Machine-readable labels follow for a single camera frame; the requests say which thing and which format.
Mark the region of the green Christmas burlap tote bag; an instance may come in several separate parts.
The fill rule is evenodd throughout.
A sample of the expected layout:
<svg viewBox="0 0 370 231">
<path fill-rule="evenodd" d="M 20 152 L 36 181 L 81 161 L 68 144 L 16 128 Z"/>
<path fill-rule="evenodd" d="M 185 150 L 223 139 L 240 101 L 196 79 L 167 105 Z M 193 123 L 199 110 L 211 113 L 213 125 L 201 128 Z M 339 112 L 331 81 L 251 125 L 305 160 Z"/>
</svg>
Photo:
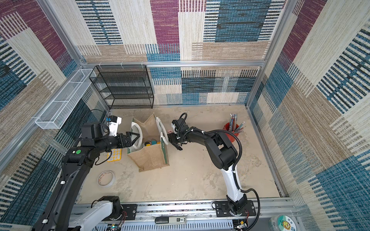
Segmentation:
<svg viewBox="0 0 370 231">
<path fill-rule="evenodd" d="M 140 147 L 127 149 L 128 157 L 136 164 L 139 172 L 169 166 L 166 129 L 159 117 L 152 114 L 145 122 L 132 118 L 131 132 L 140 134 Z M 145 142 L 155 139 L 157 144 L 145 146 Z"/>
</svg>

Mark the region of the black grey utility knife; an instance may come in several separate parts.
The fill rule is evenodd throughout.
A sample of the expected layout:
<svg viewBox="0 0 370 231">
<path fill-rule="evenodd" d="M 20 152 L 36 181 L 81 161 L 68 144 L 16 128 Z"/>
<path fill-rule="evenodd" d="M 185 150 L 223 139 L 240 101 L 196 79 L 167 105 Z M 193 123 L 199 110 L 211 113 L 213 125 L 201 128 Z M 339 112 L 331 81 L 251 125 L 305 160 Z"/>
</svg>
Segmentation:
<svg viewBox="0 0 370 231">
<path fill-rule="evenodd" d="M 173 145 L 177 150 L 179 150 L 179 151 L 182 151 L 182 150 L 183 150 L 183 148 L 182 148 L 180 145 L 178 145 L 178 143 L 172 143 L 172 145 Z"/>
</svg>

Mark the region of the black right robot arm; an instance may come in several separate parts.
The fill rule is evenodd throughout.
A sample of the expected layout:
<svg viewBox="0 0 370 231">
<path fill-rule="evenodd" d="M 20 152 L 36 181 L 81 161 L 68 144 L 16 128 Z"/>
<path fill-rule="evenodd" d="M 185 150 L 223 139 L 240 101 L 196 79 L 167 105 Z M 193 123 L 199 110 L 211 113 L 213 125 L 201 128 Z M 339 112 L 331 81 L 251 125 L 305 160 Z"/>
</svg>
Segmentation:
<svg viewBox="0 0 370 231">
<path fill-rule="evenodd" d="M 237 164 L 242 156 L 242 144 L 231 132 L 226 130 L 204 131 L 190 127 L 186 123 L 188 114 L 183 113 L 172 121 L 173 132 L 168 134 L 169 142 L 178 150 L 190 142 L 206 147 L 212 163 L 222 172 L 226 189 L 229 211 L 233 216 L 243 213 L 247 206 L 247 193 L 254 189 L 244 190 L 237 172 Z"/>
</svg>

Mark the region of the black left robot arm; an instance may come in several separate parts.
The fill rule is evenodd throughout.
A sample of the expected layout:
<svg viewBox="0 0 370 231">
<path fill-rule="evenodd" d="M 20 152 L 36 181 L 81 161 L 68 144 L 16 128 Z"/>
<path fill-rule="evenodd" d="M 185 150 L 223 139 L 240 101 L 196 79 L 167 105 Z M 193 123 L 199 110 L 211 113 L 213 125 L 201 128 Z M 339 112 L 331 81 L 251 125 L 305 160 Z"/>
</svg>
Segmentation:
<svg viewBox="0 0 370 231">
<path fill-rule="evenodd" d="M 70 222 L 75 201 L 91 168 L 101 153 L 135 144 L 140 134 L 110 132 L 116 125 L 94 122 L 82 126 L 81 137 L 69 148 L 63 161 L 58 183 L 42 215 L 33 225 L 34 231 L 90 231 L 104 219 L 120 220 L 123 208 L 119 197 L 106 196 L 78 219 Z"/>
</svg>

